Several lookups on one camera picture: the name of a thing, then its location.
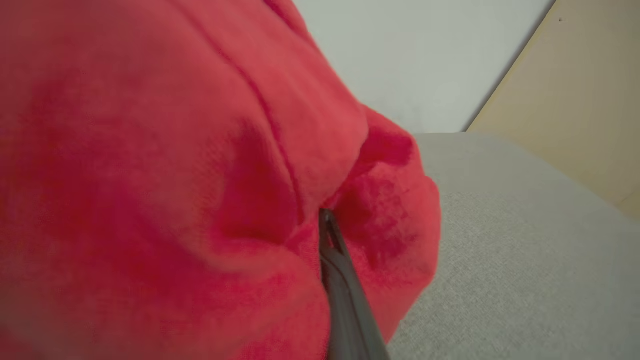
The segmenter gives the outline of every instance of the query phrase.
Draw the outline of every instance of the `red fabric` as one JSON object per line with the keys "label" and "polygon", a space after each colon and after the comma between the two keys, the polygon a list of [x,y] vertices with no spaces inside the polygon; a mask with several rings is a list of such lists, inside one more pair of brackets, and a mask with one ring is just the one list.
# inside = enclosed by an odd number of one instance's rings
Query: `red fabric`
{"label": "red fabric", "polygon": [[288,1],[0,3],[0,358],[322,359],[317,211],[384,338],[438,193]]}

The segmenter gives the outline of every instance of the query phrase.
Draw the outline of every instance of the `crumpled fabric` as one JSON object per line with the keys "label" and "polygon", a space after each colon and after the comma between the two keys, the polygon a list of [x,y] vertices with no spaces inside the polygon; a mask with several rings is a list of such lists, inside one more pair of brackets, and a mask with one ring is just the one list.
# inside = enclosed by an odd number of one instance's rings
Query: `crumpled fabric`
{"label": "crumpled fabric", "polygon": [[388,341],[436,186],[288,0],[0,3],[0,358],[323,359],[334,210]]}

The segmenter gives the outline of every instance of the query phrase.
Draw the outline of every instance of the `wooden board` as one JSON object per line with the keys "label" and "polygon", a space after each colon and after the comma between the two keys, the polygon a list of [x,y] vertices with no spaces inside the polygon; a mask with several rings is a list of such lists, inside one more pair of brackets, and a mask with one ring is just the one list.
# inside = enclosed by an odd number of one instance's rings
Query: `wooden board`
{"label": "wooden board", "polygon": [[469,131],[619,206],[640,189],[640,1],[557,0]]}

